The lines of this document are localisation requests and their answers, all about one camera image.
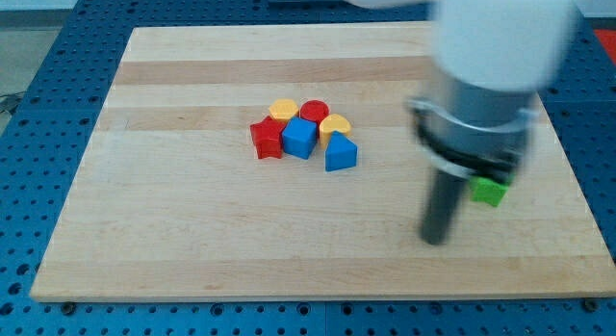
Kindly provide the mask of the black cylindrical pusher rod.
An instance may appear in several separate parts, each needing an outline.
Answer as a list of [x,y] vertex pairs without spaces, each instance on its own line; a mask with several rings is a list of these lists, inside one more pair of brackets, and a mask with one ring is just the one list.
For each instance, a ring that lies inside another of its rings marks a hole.
[[437,246],[447,239],[467,181],[467,178],[435,170],[420,226],[420,236],[426,243]]

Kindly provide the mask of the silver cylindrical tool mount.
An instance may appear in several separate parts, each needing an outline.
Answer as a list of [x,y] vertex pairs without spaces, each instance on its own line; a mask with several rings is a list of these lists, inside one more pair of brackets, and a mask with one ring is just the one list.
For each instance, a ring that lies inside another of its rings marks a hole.
[[409,98],[407,107],[436,179],[464,183],[478,176],[510,183],[536,117],[532,97],[529,91],[488,90],[431,69],[423,92]]

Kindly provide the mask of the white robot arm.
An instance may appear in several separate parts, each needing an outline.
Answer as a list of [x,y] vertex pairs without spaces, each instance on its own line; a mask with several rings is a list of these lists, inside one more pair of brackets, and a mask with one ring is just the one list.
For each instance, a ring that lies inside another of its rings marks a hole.
[[533,98],[554,78],[577,0],[345,0],[371,10],[427,2],[432,71],[407,101],[434,166],[420,236],[442,244],[468,181],[510,182],[523,161]]

